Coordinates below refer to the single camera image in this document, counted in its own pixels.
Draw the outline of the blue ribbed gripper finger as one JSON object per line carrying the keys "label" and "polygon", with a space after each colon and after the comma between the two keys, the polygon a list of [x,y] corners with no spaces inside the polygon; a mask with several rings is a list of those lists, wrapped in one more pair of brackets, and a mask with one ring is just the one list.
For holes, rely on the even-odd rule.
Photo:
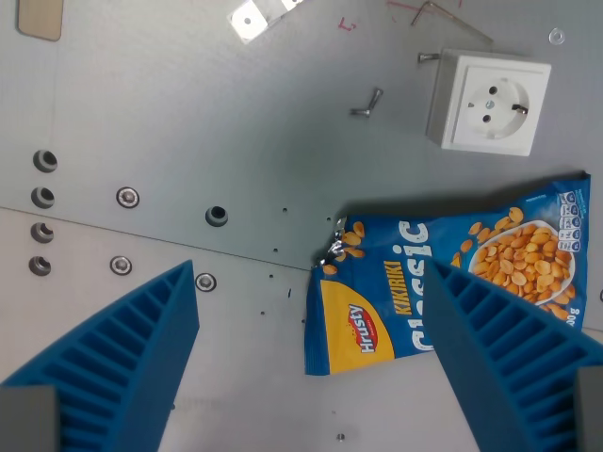
{"label": "blue ribbed gripper finger", "polygon": [[3,381],[57,391],[62,451],[156,451],[200,327],[193,264],[92,315]]}
{"label": "blue ribbed gripper finger", "polygon": [[425,266],[424,326],[481,451],[576,451],[578,371],[602,346],[455,266]]}

